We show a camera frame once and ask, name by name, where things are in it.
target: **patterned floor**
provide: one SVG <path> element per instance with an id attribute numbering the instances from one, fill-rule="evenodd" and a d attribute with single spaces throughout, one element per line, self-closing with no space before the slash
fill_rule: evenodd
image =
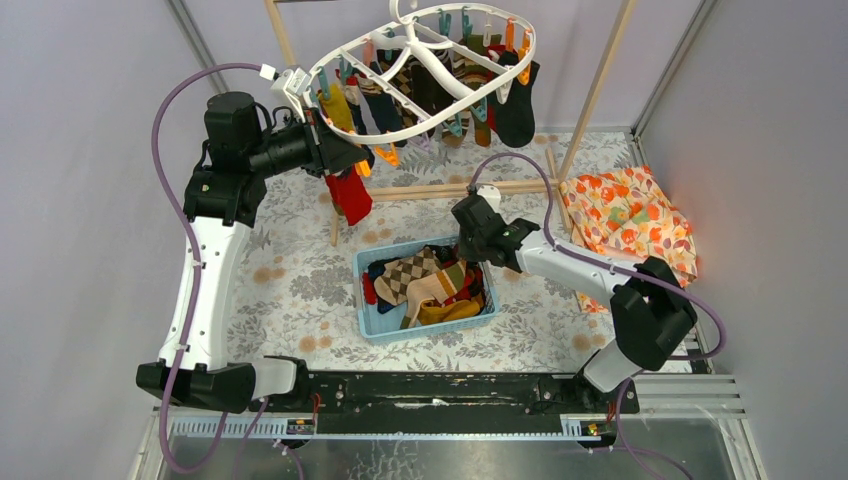
<path id="1" fill-rule="evenodd" d="M 568 133 L 538 134 L 520 149 L 544 168 L 550 145 L 564 157 Z M 589 133 L 570 175 L 633 165 L 623 133 Z M 459 149 L 433 142 L 430 153 L 404 148 L 402 164 L 378 161 L 370 187 L 465 183 L 489 155 L 508 151 L 494 140 L 478 147 L 469 135 Z M 536 178 L 521 160 L 492 164 L 483 180 Z M 353 300 L 352 256 L 366 248 L 456 233 L 450 207 L 456 200 L 376 203 L 355 227 L 341 228 L 329 245 L 332 207 L 323 180 L 290 172 L 271 181 L 234 290 L 227 331 L 234 361 L 262 355 L 303 358 L 312 369 L 465 370 L 572 372 L 613 336 L 610 316 L 583 314 L 574 293 L 550 280 L 493 268 L 502 313 L 487 327 L 372 346 L 359 333 Z M 546 195 L 506 196 L 507 221 L 522 216 L 541 223 Z M 552 227 L 564 235 L 559 215 Z M 670 362 L 666 371 L 689 371 Z"/>

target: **orange floral cloth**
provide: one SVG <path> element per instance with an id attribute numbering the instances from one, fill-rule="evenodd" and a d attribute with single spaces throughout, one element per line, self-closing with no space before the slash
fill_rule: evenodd
<path id="1" fill-rule="evenodd" d="M 684 287 L 697 276 L 692 227 L 650 168 L 581 175 L 563 182 L 560 191 L 573 220 L 575 245 L 634 262 L 660 257 Z M 577 300 L 584 312 L 607 311 L 585 294 L 578 293 Z"/>

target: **white wall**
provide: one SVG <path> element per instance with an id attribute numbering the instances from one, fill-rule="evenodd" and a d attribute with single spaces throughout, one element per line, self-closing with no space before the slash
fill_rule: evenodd
<path id="1" fill-rule="evenodd" d="M 0 476 L 123 478 L 153 405 L 135 367 L 164 339 L 184 241 L 150 125 L 198 66 L 160 1 L 0 2 L 0 38 Z M 211 94 L 165 121 L 180 189 Z"/>
<path id="2" fill-rule="evenodd" d="M 285 66 L 263 2 L 187 0 L 198 28 L 218 63 L 254 62 Z M 421 0 L 419 8 L 452 3 Z M 574 126 L 620 0 L 487 0 L 521 15 L 537 29 L 541 65 L 534 87 L 536 124 Z M 607 86 L 592 117 L 593 126 L 630 126 L 636 122 L 656 86 L 677 42 L 686 30 L 698 0 L 641 0 L 636 5 Z M 408 12 L 406 0 L 402 12 Z M 338 0 L 279 4 L 289 29 L 297 61 L 304 68 L 328 52 L 390 21 L 387 0 Z M 485 22 L 475 23 L 475 33 Z M 454 15 L 454 38 L 460 19 Z M 228 76 L 230 87 L 255 94 L 272 104 L 267 84 Z"/>
<path id="3" fill-rule="evenodd" d="M 721 2 L 644 136 L 773 480 L 848 470 L 846 32 L 844 0 Z"/>

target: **orange clothespin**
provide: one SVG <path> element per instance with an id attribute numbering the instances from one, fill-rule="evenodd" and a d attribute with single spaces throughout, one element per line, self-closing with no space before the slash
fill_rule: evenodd
<path id="1" fill-rule="evenodd" d="M 515 19 L 510 18 L 506 21 L 506 35 L 505 35 L 504 45 L 506 45 L 507 52 L 515 51 Z"/>
<path id="2" fill-rule="evenodd" d="M 397 147 L 395 147 L 394 143 L 390 143 L 389 145 L 391 146 L 389 150 L 383 150 L 380 147 L 374 147 L 374 151 L 377 152 L 377 155 L 379 155 L 380 158 L 385 160 L 386 163 L 393 167 L 397 167 L 398 165 L 400 165 L 400 157 L 398 157 L 397 154 Z"/>
<path id="3" fill-rule="evenodd" d="M 533 35 L 532 30 L 524 31 L 524 42 L 521 45 L 521 50 L 518 51 L 518 59 L 519 61 L 524 60 L 524 57 L 527 56 L 527 52 L 530 51 L 530 37 Z M 521 82 L 522 85 L 527 85 L 530 83 L 530 68 L 531 65 L 527 65 L 527 68 L 524 69 L 523 72 L 518 74 L 518 81 Z"/>
<path id="4" fill-rule="evenodd" d="M 365 51 L 362 54 L 362 60 L 365 61 L 365 66 L 371 68 L 371 61 L 374 60 L 374 44 L 371 40 L 365 42 Z"/>
<path id="5" fill-rule="evenodd" d="M 349 134 L 356 135 L 356 132 L 353 130 L 348 130 Z M 358 143 L 354 143 L 357 147 L 361 147 L 362 145 Z M 354 169 L 356 173 L 359 174 L 360 177 L 370 177 L 371 176 L 371 166 L 368 165 L 368 160 L 363 160 L 356 165 L 354 165 Z"/>

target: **laundry basket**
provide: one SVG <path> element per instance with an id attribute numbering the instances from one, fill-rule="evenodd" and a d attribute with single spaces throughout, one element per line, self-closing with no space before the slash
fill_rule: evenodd
<path id="1" fill-rule="evenodd" d="M 362 290 L 362 274 L 365 273 L 368 265 L 372 262 L 394 257 L 409 257 L 421 251 L 425 245 L 456 245 L 458 241 L 459 237 L 456 236 L 432 238 L 430 240 L 372 248 L 357 252 L 354 255 L 353 284 L 356 290 L 356 311 L 359 316 L 359 331 L 362 332 L 362 335 L 369 342 L 379 345 L 429 335 L 438 335 L 440 333 L 455 332 L 466 328 L 482 327 L 488 325 L 492 321 L 492 318 L 500 313 L 492 275 L 489 272 L 489 265 L 486 263 L 480 264 L 480 269 L 483 271 L 483 288 L 486 292 L 486 307 L 475 317 L 401 330 L 400 324 L 404 315 L 406 315 L 406 303 L 398 305 L 385 314 L 381 314 L 377 311 L 376 305 L 368 305 L 365 301 L 365 293 Z"/>

